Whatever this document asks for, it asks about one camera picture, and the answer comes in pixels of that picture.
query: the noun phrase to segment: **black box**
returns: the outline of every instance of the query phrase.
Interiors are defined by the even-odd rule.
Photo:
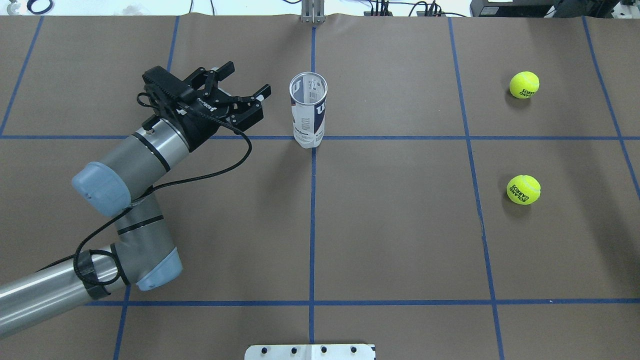
[[[553,4],[554,0],[513,0],[510,3],[471,0],[471,15],[476,17],[544,17]]]

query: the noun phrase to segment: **white metal plate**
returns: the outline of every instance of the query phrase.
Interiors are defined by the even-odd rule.
[[[253,345],[244,360],[375,360],[376,346],[368,344]]]

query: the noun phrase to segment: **open can rim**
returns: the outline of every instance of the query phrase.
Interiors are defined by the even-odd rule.
[[[291,90],[293,89],[293,84],[296,80],[298,80],[300,77],[304,76],[304,75],[315,75],[317,77],[320,78],[320,82],[322,83],[322,86],[324,87],[324,94],[320,97],[320,100],[316,101],[316,102],[302,102],[302,101],[298,101],[296,100],[295,97],[293,97],[293,93],[291,92]],[[289,83],[289,96],[291,97],[291,99],[293,99],[293,101],[295,101],[297,104],[300,105],[317,105],[321,102],[324,101],[324,99],[326,98],[326,93],[328,91],[328,87],[326,86],[326,80],[322,77],[322,75],[316,73],[316,72],[312,72],[312,71],[305,71],[305,72],[301,72],[298,75],[294,76],[293,79],[291,79],[291,82]]]

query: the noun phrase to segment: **robotiq logo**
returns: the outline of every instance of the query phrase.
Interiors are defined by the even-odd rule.
[[[214,108],[213,106],[211,106],[211,105],[207,104],[207,103],[206,103],[204,100],[202,100],[201,98],[198,98],[197,100],[198,100],[198,102],[199,102],[202,106],[204,106],[205,108],[209,109],[209,111],[214,111],[215,109],[217,109],[217,108]]]

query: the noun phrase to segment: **white label on black box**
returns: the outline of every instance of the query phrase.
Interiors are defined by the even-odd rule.
[[[480,12],[480,15],[495,15],[498,9],[498,6],[485,6]]]

